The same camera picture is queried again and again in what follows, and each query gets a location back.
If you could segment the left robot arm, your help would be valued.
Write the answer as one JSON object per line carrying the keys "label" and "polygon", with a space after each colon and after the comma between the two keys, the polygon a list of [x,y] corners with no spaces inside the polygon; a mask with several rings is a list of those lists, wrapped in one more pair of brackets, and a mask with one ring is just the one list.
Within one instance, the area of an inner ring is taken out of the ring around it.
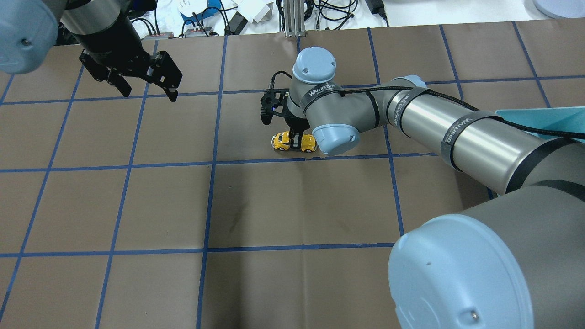
{"label": "left robot arm", "polygon": [[129,18],[130,12],[157,9],[155,0],[3,0],[0,3],[1,71],[30,73],[56,44],[62,24],[83,50],[80,62],[96,81],[106,81],[123,96],[126,77],[160,87],[171,102],[178,98],[182,72],[166,51],[149,54]]}

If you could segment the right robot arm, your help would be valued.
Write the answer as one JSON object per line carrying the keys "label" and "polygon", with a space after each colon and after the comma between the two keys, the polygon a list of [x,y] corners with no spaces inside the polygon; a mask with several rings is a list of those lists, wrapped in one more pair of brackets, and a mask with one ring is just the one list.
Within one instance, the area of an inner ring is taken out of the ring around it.
{"label": "right robot arm", "polygon": [[326,49],[299,52],[287,106],[327,155],[394,127],[459,187],[465,210],[403,234],[388,261],[402,329],[584,327],[584,144],[542,139],[439,96],[416,75],[360,91],[334,82]]}

